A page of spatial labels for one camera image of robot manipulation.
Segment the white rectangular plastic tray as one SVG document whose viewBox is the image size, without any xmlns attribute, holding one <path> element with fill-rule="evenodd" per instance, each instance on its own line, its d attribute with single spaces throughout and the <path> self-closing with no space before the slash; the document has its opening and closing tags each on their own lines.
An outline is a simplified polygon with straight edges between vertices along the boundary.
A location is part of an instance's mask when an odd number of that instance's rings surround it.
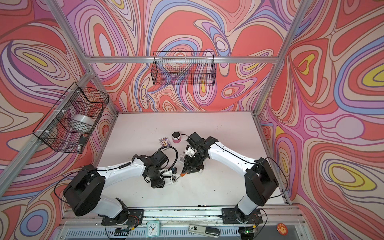
<svg viewBox="0 0 384 240">
<path fill-rule="evenodd" d="M 171 176 L 170 178 L 164 178 L 165 186 L 176 183 L 177 179 L 178 178 L 176 176 Z"/>
</svg>

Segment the orange handled screwdriver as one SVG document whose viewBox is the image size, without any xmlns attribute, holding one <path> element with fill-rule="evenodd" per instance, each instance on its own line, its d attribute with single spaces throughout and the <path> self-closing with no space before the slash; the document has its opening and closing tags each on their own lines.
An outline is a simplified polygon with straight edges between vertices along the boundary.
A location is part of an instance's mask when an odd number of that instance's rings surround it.
<svg viewBox="0 0 384 240">
<path fill-rule="evenodd" d="M 178 180 L 180 177 L 184 177 L 187 173 L 181 173 L 179 177 L 176 178 Z"/>
</svg>

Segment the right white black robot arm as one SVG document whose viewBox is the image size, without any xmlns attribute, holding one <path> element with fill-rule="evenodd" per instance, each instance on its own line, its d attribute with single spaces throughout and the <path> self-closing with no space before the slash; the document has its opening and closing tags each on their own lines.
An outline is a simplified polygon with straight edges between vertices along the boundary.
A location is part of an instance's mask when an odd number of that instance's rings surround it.
<svg viewBox="0 0 384 240">
<path fill-rule="evenodd" d="M 274 197 L 279 182 L 267 159 L 248 158 L 227 148 L 214 137 L 204 139 L 197 133 L 189 135 L 185 141 L 188 145 L 184 151 L 182 177 L 203 170 L 206 159 L 218 161 L 244 177 L 245 195 L 235 207 L 223 208 L 219 215 L 225 225 L 251 222 L 252 216 L 256 215 L 254 211 Z"/>
</svg>

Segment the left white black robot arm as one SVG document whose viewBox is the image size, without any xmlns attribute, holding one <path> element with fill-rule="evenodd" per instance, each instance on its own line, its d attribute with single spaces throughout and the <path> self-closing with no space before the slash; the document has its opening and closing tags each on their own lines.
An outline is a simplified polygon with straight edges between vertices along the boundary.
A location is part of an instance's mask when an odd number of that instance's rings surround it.
<svg viewBox="0 0 384 240">
<path fill-rule="evenodd" d="M 153 189 L 163 188 L 176 181 L 177 167 L 159 148 L 154 154 L 134 155 L 123 164 L 96 168 L 86 165 L 73 172 L 74 178 L 63 190 L 63 196 L 55 196 L 68 204 L 77 217 L 95 213 L 102 217 L 104 226 L 128 225 L 133 221 L 134 227 L 141 224 L 137 214 L 132 214 L 119 198 L 103 194 L 104 189 L 119 182 L 142 176 Z"/>
</svg>

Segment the pink tape roll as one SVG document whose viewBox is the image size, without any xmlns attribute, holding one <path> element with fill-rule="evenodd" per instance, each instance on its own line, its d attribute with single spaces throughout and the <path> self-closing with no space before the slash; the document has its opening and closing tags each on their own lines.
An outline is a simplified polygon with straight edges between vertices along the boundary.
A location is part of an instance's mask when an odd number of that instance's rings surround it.
<svg viewBox="0 0 384 240">
<path fill-rule="evenodd" d="M 174 143 L 179 143 L 181 140 L 179 137 L 181 136 L 180 132 L 173 132 L 172 133 L 172 140 Z"/>
</svg>

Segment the small colourful card box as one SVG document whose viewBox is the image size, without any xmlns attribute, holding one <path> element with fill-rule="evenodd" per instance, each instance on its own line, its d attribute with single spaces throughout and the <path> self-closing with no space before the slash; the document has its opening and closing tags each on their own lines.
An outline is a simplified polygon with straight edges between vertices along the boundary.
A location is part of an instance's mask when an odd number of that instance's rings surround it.
<svg viewBox="0 0 384 240">
<path fill-rule="evenodd" d="M 162 147 L 171 146 L 171 143 L 167 137 L 160 138 L 159 143 L 161 144 Z"/>
</svg>

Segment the small teal alarm clock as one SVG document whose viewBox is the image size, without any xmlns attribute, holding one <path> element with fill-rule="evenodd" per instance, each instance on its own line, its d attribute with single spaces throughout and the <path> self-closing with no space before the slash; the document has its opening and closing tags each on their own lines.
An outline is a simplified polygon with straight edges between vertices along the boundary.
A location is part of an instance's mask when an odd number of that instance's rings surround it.
<svg viewBox="0 0 384 240">
<path fill-rule="evenodd" d="M 147 236 L 147 238 L 158 237 L 160 235 L 160 226 L 161 226 L 161 223 L 159 221 L 147 222 L 147 224 L 146 224 L 146 227 L 147 227 L 146 236 Z"/>
</svg>

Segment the black silver stapler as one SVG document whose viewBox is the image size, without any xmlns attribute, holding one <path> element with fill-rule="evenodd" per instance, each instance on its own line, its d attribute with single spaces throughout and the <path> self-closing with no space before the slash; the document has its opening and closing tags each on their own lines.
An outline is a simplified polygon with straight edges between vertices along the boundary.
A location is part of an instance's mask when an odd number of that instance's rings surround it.
<svg viewBox="0 0 384 240">
<path fill-rule="evenodd" d="M 205 227 L 199 225 L 189 225 L 188 232 L 196 235 L 218 238 L 220 234 L 220 230 L 213 227 Z"/>
</svg>

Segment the white roll in basket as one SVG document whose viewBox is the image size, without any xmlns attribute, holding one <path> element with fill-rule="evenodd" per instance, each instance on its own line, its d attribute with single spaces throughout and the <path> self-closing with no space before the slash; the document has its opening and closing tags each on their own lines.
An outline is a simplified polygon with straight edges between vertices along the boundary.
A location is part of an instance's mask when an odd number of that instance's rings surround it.
<svg viewBox="0 0 384 240">
<path fill-rule="evenodd" d="M 85 115 L 74 115 L 69 123 L 71 129 L 77 133 L 91 132 L 94 121 Z"/>
</svg>

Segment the red round sticker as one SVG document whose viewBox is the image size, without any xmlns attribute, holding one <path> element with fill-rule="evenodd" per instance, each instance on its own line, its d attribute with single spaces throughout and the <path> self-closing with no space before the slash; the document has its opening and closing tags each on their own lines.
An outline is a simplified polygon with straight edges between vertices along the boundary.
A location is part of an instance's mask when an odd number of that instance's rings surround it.
<svg viewBox="0 0 384 240">
<path fill-rule="evenodd" d="M 279 223 L 277 225 L 277 231 L 280 235 L 286 236 L 288 234 L 288 227 L 283 223 Z"/>
</svg>

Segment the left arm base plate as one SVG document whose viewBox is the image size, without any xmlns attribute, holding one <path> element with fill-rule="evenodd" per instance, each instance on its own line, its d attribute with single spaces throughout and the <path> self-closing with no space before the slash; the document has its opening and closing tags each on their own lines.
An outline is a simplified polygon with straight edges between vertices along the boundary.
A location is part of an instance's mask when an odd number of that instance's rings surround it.
<svg viewBox="0 0 384 240">
<path fill-rule="evenodd" d="M 102 226 L 128 226 L 137 227 L 142 224 L 144 209 L 122 210 L 115 218 L 103 217 Z"/>
</svg>

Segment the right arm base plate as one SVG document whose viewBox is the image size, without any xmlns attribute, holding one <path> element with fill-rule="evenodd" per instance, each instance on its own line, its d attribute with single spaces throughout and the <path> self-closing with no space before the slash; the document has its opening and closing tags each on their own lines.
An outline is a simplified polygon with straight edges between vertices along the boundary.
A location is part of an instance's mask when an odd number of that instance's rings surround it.
<svg viewBox="0 0 384 240">
<path fill-rule="evenodd" d="M 219 218 L 223 220 L 225 225 L 234 224 L 256 224 L 263 223 L 263 218 L 260 209 L 254 209 L 250 214 L 246 215 L 238 208 L 223 208 L 221 209 L 221 215 Z"/>
</svg>

